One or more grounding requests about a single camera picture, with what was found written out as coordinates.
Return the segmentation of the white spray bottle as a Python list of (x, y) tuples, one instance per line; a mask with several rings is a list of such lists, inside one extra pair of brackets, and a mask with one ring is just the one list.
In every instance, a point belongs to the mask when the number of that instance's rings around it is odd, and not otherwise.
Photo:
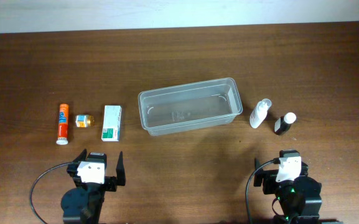
[(272, 106), (271, 100), (265, 98), (258, 102), (249, 117), (250, 126), (254, 129), (258, 128), (265, 120), (268, 110)]

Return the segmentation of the small gold-lid jar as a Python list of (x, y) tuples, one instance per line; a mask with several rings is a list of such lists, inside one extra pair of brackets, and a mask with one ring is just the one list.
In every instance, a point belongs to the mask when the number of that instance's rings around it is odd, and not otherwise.
[(89, 128), (95, 123), (94, 117), (89, 114), (79, 114), (75, 117), (75, 125), (78, 128)]

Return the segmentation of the white green medicine box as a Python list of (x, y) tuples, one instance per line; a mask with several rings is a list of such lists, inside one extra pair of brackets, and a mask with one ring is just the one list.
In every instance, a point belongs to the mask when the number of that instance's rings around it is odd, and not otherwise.
[(102, 141), (118, 142), (121, 127), (122, 107), (119, 105), (106, 105), (103, 116), (101, 133)]

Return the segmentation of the clear plastic container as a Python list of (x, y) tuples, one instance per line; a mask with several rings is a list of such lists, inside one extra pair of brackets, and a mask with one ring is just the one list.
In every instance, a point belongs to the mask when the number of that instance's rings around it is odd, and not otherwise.
[(143, 91), (138, 105), (142, 128), (151, 136), (228, 124), (243, 112), (232, 78)]

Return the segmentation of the orange tablet tube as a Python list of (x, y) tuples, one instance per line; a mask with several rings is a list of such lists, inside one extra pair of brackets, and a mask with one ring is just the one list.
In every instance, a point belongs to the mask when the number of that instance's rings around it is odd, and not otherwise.
[(69, 106), (65, 103), (60, 104), (58, 114), (58, 133), (56, 144), (68, 144), (68, 111)]

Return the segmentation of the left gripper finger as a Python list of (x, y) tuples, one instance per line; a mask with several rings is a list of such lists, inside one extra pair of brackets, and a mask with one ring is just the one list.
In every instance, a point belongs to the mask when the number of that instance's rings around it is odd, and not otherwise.
[(123, 152), (121, 151), (118, 157), (118, 162), (116, 165), (116, 178), (117, 178), (117, 185), (125, 186), (126, 185), (126, 174), (124, 169), (124, 162), (123, 162)]
[(81, 161), (84, 161), (86, 159), (86, 157), (87, 157), (87, 150), (84, 149), (72, 162), (80, 163)]

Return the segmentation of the dark bottle white cap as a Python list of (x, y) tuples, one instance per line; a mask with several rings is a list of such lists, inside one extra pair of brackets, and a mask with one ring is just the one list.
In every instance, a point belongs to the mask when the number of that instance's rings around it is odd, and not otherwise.
[(283, 135), (291, 128), (296, 119), (297, 116), (293, 112), (281, 116), (274, 124), (274, 133), (278, 136)]

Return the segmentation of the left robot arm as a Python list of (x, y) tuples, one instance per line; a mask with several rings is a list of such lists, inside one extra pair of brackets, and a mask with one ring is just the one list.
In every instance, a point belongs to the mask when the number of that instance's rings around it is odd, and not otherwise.
[(98, 223), (106, 192), (115, 192), (126, 185), (123, 153), (119, 154), (116, 175), (106, 175), (107, 155), (83, 150), (70, 165), (67, 173), (75, 188), (61, 199), (64, 223)]

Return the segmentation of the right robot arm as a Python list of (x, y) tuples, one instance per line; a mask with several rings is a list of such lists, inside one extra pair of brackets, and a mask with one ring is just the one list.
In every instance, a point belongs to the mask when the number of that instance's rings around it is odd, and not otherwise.
[(309, 166), (302, 161), (297, 150), (279, 152), (271, 162), (261, 164), (254, 160), (255, 187), (262, 187), (263, 194), (274, 195), (282, 214), (274, 213), (272, 222), (318, 223), (322, 206), (322, 184), (309, 177)]

